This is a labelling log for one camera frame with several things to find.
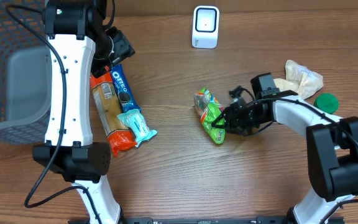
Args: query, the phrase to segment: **wooden table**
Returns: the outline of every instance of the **wooden table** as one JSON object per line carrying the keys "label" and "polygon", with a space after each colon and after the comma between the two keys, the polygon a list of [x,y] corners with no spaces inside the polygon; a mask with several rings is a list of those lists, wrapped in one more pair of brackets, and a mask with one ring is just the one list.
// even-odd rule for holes
{"label": "wooden table", "polygon": [[[136,54],[124,71],[136,102],[158,136],[111,161],[108,178],[127,217],[246,218],[284,215],[310,188],[306,142],[285,126],[222,146],[204,132],[193,93],[205,85],[223,105],[228,90],[250,88],[271,72],[284,78],[292,59],[324,76],[342,117],[358,116],[358,9],[222,14],[218,47],[191,46],[192,16],[118,17]],[[94,141],[105,133],[91,100]],[[0,223],[66,223],[88,216],[78,193],[39,208],[23,202],[43,167],[32,146],[0,143]],[[69,186],[49,173],[33,202]],[[358,223],[358,205],[337,212]]]}

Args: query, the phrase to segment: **white plastic wrapper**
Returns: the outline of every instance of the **white plastic wrapper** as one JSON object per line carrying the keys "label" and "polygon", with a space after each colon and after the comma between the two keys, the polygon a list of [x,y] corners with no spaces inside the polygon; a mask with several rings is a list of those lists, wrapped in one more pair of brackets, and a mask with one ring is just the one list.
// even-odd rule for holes
{"label": "white plastic wrapper", "polygon": [[323,76],[308,70],[305,66],[298,65],[292,60],[287,60],[285,64],[285,80],[275,79],[276,86],[280,91],[297,89],[298,95],[304,100],[313,96],[323,85]]}

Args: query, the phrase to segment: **green round cap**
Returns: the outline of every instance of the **green round cap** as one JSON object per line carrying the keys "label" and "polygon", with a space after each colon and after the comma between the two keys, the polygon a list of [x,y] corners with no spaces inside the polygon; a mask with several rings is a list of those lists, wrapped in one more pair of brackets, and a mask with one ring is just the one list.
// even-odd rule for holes
{"label": "green round cap", "polygon": [[338,99],[330,93],[323,93],[319,95],[314,100],[313,104],[315,107],[329,114],[335,113],[335,111],[339,108]]}

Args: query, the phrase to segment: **plastic crate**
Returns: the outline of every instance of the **plastic crate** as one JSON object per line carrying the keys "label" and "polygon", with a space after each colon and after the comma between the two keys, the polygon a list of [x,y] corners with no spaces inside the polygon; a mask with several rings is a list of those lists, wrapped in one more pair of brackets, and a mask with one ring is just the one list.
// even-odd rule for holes
{"label": "plastic crate", "polygon": [[[42,9],[44,0],[0,0],[0,141],[29,144],[44,140],[50,111],[50,52],[5,11],[14,2]],[[14,14],[43,34],[41,16],[20,9]]]}

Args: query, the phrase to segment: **oreo package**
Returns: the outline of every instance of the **oreo package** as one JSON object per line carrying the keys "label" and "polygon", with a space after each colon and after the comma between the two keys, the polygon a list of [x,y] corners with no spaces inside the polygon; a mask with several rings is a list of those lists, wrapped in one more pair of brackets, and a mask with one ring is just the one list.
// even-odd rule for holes
{"label": "oreo package", "polygon": [[121,103],[124,113],[129,110],[138,109],[142,112],[142,109],[136,104],[134,97],[132,96],[131,89],[129,88],[127,79],[125,78],[122,65],[116,65],[110,72],[112,78],[112,84],[117,93],[118,100]]}

